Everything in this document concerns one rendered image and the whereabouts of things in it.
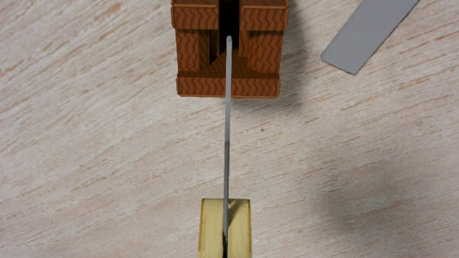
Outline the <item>brown wooden slotted block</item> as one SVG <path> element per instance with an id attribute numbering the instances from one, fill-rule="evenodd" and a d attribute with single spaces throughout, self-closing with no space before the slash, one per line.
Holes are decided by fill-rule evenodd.
<path id="1" fill-rule="evenodd" d="M 288 7 L 288 0 L 239 0 L 238 16 L 221 16 L 221 0 L 171 0 L 177 95 L 225 97 L 231 36 L 231 97 L 279 97 Z"/>

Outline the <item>grey flat bar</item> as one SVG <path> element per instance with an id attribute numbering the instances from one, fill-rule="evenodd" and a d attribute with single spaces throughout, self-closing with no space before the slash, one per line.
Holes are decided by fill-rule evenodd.
<path id="1" fill-rule="evenodd" d="M 355 75 L 417 1 L 362 0 L 321 59 Z"/>

